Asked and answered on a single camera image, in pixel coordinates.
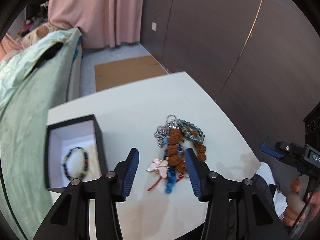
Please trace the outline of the person's right hand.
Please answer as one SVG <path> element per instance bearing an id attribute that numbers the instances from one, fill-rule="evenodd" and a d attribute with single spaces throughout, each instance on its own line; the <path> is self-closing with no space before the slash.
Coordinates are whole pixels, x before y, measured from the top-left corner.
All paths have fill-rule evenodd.
<path id="1" fill-rule="evenodd" d="M 293 181 L 291 181 L 290 187 L 292 193 L 287 196 L 287 207 L 285 209 L 283 218 L 283 222 L 286 226 L 294 225 L 294 222 L 305 206 L 305 203 L 298 194 L 302 187 L 299 178 L 295 178 Z M 309 204 L 311 206 L 311 211 L 309 213 L 310 216 L 308 221 L 312 221 L 317 216 L 317 213 L 319 213 L 319 190 L 313 192 Z"/>

